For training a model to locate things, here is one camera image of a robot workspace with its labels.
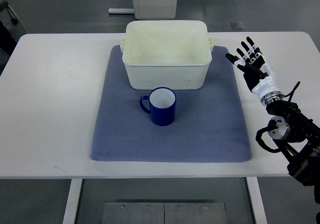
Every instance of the mug rim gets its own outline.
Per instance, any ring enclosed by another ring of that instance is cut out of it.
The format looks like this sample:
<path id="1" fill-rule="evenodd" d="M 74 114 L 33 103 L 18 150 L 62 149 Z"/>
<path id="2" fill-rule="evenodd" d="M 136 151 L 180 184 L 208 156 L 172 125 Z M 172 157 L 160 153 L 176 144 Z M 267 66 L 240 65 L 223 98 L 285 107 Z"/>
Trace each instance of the mug rim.
<path id="1" fill-rule="evenodd" d="M 168 88 L 168 87 L 158 87 L 158 88 L 155 88 L 154 90 L 152 90 L 152 91 L 150 92 L 150 94 L 149 94 L 149 102 L 150 102 L 150 105 L 152 105 L 152 106 L 155 107 L 155 108 L 159 108 L 159 107 L 154 106 L 154 105 L 151 103 L 151 101 L 150 101 L 151 94 L 152 94 L 154 91 L 158 90 L 158 89 L 167 89 L 167 90 L 171 91 L 171 92 L 173 93 L 173 95 L 174 95 L 174 102 L 173 102 L 169 107 L 160 108 L 160 109 L 168 109 L 168 108 L 170 108 L 172 105 L 174 105 L 174 104 L 176 103 L 177 96 L 176 96 L 175 92 L 174 92 L 172 89 L 170 89 L 170 88 Z"/>

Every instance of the mug handle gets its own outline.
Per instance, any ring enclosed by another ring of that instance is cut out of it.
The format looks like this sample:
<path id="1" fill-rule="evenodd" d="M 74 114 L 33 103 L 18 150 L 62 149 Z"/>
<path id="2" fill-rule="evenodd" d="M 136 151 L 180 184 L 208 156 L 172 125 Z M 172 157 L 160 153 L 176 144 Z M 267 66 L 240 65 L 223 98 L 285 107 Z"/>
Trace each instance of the mug handle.
<path id="1" fill-rule="evenodd" d="M 148 109 L 144 106 L 144 104 L 142 103 L 143 100 L 149 100 L 149 96 L 141 96 L 139 104 L 140 104 L 140 107 L 143 109 L 144 112 L 150 114 L 150 110 L 148 110 Z"/>

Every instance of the container handle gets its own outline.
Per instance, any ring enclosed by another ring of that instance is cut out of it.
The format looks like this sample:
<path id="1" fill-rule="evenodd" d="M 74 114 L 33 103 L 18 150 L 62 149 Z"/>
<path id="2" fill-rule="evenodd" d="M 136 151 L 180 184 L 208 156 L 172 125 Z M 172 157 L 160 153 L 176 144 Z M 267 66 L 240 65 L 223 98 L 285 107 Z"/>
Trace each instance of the container handle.
<path id="1" fill-rule="evenodd" d="M 213 41 L 212 37 L 209 37 L 209 46 L 210 46 L 210 51 L 212 52 L 213 47 L 214 47 L 214 41 Z"/>
<path id="2" fill-rule="evenodd" d="M 125 43 L 126 43 L 125 40 L 126 40 L 126 37 L 122 37 L 121 43 L 120 43 L 120 49 L 121 49 L 122 53 L 124 52 L 124 47 L 125 47 Z"/>

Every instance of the blue mug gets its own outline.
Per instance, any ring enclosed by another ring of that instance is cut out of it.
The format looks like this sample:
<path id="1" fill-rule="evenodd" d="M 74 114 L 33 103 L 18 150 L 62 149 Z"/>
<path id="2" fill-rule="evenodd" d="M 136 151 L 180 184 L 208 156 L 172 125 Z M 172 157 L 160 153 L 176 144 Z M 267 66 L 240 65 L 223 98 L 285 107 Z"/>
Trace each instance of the blue mug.
<path id="1" fill-rule="evenodd" d="M 175 119 L 176 99 L 176 94 L 171 89 L 159 87 L 152 90 L 149 96 L 141 96 L 140 107 L 151 115 L 154 124 L 167 126 Z M 143 100 L 149 101 L 150 110 L 144 106 Z"/>

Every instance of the white table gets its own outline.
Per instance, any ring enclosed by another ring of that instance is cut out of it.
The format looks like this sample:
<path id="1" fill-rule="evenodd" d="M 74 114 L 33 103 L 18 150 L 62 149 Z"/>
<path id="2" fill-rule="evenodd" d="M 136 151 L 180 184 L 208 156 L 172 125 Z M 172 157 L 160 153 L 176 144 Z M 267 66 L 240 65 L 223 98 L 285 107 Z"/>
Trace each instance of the white table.
<path id="1" fill-rule="evenodd" d="M 250 161 L 92 161 L 91 144 L 110 50 L 120 44 L 124 35 L 27 34 L 20 39 L 0 77 L 0 178 L 81 180 L 288 175 L 285 157 L 268 153 L 255 141 L 256 131 L 265 127 L 271 116 L 249 92 L 242 72 L 236 68 L 252 149 Z M 240 42 L 249 35 L 271 62 L 283 93 L 289 93 L 301 81 L 292 101 L 320 125 L 320 112 L 317 112 L 320 95 L 315 92 L 319 84 L 320 53 L 309 35 L 303 32 L 209 35 L 214 45 L 225 46 L 232 54 L 236 54 Z M 267 145 L 275 147 L 268 135 L 264 139 Z"/>

